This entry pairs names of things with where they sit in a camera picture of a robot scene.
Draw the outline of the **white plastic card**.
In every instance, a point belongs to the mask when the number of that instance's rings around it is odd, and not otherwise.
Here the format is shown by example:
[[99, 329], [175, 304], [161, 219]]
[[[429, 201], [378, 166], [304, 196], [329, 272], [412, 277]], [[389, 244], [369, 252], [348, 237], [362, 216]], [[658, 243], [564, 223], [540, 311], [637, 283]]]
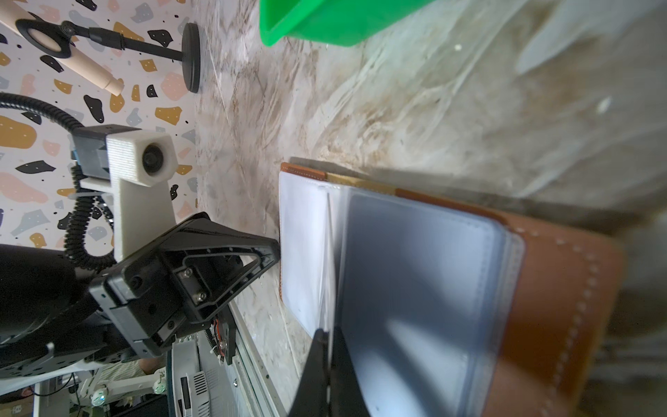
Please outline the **white plastic card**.
[[288, 172], [279, 175], [281, 300], [310, 337], [327, 326], [339, 201], [338, 187]]

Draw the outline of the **green plastic card tray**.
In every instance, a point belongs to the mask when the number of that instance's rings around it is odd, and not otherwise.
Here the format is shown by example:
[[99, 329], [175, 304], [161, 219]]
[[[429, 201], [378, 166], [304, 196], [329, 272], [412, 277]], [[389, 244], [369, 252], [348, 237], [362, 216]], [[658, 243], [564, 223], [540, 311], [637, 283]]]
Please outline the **green plastic card tray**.
[[351, 47], [387, 29], [429, 0], [261, 0], [262, 43], [283, 38]]

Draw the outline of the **beige microphone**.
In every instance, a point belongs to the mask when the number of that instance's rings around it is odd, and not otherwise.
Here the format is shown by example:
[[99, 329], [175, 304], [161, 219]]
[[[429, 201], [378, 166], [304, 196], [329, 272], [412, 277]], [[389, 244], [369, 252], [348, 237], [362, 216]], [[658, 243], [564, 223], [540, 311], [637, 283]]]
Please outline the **beige microphone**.
[[60, 64], [98, 88], [107, 90], [114, 96], [122, 93], [124, 84], [101, 64], [72, 46], [71, 37], [62, 31], [61, 26], [39, 21], [14, 1], [1, 2], [1, 23], [43, 54], [54, 57]]

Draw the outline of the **brown leather card holder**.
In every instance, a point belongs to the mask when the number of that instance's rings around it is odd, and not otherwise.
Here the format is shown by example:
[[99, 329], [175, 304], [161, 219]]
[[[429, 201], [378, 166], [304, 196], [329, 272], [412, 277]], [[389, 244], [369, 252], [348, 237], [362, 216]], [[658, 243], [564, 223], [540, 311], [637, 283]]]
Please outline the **brown leather card holder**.
[[570, 416], [625, 275], [581, 229], [283, 163], [340, 189], [326, 293], [370, 416]]

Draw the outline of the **black microphone stand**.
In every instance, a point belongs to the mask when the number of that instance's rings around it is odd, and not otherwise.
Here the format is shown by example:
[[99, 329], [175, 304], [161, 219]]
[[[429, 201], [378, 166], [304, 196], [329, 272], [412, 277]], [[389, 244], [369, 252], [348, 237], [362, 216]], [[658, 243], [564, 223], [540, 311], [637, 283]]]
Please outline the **black microphone stand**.
[[197, 24], [185, 24], [182, 48], [171, 50], [144, 41], [127, 38], [123, 34], [103, 28], [84, 28], [70, 21], [59, 24], [62, 31], [73, 38], [80, 36], [114, 50], [133, 50], [156, 57], [164, 57], [182, 64], [182, 74], [188, 91], [197, 93], [201, 85], [201, 38]]

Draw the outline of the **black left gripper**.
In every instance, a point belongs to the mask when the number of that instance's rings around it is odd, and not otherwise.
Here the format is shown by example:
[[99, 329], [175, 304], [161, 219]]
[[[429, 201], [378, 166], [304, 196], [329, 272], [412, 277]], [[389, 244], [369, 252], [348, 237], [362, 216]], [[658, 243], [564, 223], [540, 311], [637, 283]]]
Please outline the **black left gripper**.
[[111, 269], [77, 269], [64, 253], [1, 247], [1, 375], [45, 375], [84, 362], [156, 357], [278, 264], [276, 239], [197, 213], [157, 250]]

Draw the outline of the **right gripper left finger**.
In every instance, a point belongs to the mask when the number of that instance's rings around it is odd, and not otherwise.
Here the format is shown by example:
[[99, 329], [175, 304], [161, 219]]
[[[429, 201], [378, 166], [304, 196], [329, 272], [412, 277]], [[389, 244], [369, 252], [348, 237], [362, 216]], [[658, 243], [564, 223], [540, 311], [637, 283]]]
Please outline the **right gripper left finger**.
[[328, 332], [318, 329], [308, 352], [289, 417], [328, 416]]

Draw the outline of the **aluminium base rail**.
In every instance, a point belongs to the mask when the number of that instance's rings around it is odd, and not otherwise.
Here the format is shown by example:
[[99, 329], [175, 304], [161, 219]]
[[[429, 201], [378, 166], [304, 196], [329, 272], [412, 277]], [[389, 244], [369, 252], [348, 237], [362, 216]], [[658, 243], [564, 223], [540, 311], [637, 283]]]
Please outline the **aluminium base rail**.
[[168, 414], [286, 416], [236, 304], [231, 303], [220, 315], [220, 332], [224, 356], [211, 346], [214, 327], [202, 328], [172, 345], [167, 366]]

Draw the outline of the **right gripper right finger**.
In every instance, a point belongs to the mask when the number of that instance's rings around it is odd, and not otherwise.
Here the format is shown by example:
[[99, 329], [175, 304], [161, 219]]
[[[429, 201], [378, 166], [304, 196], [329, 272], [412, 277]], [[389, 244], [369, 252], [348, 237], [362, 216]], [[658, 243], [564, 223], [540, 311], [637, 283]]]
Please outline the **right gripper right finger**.
[[332, 360], [329, 372], [329, 415], [341, 417], [369, 417], [361, 394], [354, 365], [339, 327], [333, 329]]

